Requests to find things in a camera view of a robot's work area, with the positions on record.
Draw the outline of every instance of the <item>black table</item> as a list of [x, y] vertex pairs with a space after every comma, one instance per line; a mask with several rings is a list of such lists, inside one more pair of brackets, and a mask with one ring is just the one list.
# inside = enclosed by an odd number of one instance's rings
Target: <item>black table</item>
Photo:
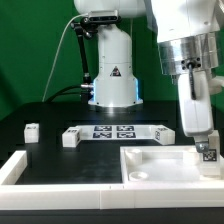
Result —
[[[223, 139], [224, 114], [213, 108], [215, 129]], [[40, 124], [40, 140], [24, 144], [24, 128]], [[162, 124], [176, 131], [176, 145], [194, 144], [184, 136], [175, 101], [145, 102], [142, 110], [123, 113], [90, 111], [81, 103], [29, 103], [0, 122], [0, 167], [16, 150], [27, 150], [28, 167], [16, 184], [121, 183], [120, 146], [158, 145], [154, 140], [82, 141], [62, 147], [62, 133], [76, 125]], [[223, 208], [0, 211], [2, 223], [223, 223]]]

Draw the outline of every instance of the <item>white cube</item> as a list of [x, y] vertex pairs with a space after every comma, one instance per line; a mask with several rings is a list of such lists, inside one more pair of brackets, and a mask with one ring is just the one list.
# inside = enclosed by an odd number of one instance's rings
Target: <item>white cube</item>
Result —
[[39, 124], [27, 124], [24, 130], [25, 143], [36, 143], [39, 141]]
[[154, 140], [159, 142], [161, 145], [171, 145], [175, 143], [175, 131], [163, 125], [159, 125], [154, 130]]
[[217, 130], [214, 130], [209, 138], [209, 151], [200, 153], [200, 174], [202, 179], [220, 178], [220, 138]]
[[81, 128], [70, 127], [62, 135], [63, 147], [75, 148], [81, 141]]

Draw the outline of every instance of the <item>green screen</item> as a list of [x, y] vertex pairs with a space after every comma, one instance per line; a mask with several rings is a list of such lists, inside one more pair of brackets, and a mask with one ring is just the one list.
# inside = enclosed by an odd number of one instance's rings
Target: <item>green screen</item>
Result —
[[[40, 102], [56, 49], [65, 25], [77, 11], [72, 0], [0, 0], [0, 119], [28, 102]], [[130, 20], [119, 27], [130, 34]], [[176, 100], [177, 86], [163, 76], [156, 34], [147, 29], [146, 18], [133, 20], [133, 68], [140, 80], [144, 100]], [[89, 70], [98, 73], [97, 38], [85, 41]], [[216, 69], [222, 75], [224, 68]], [[58, 90], [80, 84], [82, 67], [76, 35], [68, 29], [47, 97]], [[224, 111], [224, 94], [212, 98]], [[58, 101], [80, 100], [78, 96]]]

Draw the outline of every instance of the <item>blue light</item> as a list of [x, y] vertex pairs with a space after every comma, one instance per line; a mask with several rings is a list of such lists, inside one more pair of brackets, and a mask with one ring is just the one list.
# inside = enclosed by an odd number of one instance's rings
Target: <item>blue light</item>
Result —
[[139, 100], [138, 79], [135, 79], [136, 99]]
[[96, 102], [96, 79], [93, 81], [93, 102]]

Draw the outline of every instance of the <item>cable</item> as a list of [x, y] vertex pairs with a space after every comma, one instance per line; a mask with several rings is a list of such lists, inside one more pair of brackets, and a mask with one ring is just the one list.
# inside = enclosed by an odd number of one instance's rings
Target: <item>cable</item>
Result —
[[56, 97], [64, 96], [64, 95], [80, 95], [80, 93], [79, 92], [70, 92], [70, 93], [55, 94], [55, 95], [51, 96], [50, 98], [48, 98], [45, 102], [46, 103], [51, 103]]
[[59, 41], [59, 44], [58, 44], [58, 48], [57, 48], [57, 51], [56, 51], [56, 54], [55, 54], [55, 57], [54, 57], [54, 62], [53, 62], [53, 65], [52, 65], [52, 68], [51, 68], [51, 72], [50, 72], [50, 75], [49, 75], [49, 78], [47, 80], [47, 84], [46, 84], [46, 87], [45, 87], [45, 90], [44, 90], [44, 96], [42, 98], [42, 102], [45, 101], [45, 98], [46, 98], [46, 95], [47, 95], [47, 90], [48, 90], [48, 87], [49, 87], [49, 84], [50, 84], [50, 81], [51, 81], [51, 78], [53, 76], [53, 73], [54, 73], [54, 69], [55, 69], [55, 65], [56, 65], [56, 62], [57, 62], [57, 59], [58, 59], [58, 55], [59, 55], [59, 52], [60, 52], [60, 49], [61, 49], [61, 45], [62, 45], [62, 42], [63, 42], [63, 39], [64, 39], [64, 36], [65, 36], [65, 33], [69, 27], [69, 25], [71, 24], [71, 22], [79, 17], [84, 17], [84, 16], [87, 16], [88, 14], [82, 14], [82, 15], [78, 15], [78, 16], [75, 16], [73, 17], [68, 23], [67, 25], [65, 26], [64, 28], [64, 31], [61, 35], [61, 39]]
[[191, 98], [192, 100], [196, 100], [195, 86], [194, 86], [194, 75], [193, 75], [193, 64], [189, 63], [189, 79], [190, 79], [190, 87], [191, 87]]
[[76, 88], [80, 88], [80, 86], [79, 85], [68, 86], [68, 87], [66, 87], [66, 88], [58, 91], [57, 93], [55, 93], [53, 96], [51, 96], [50, 98], [48, 98], [45, 102], [46, 103], [50, 103], [55, 97], [57, 97], [59, 95], [65, 95], [64, 92], [66, 92], [68, 90], [71, 90], [71, 89], [76, 89]]

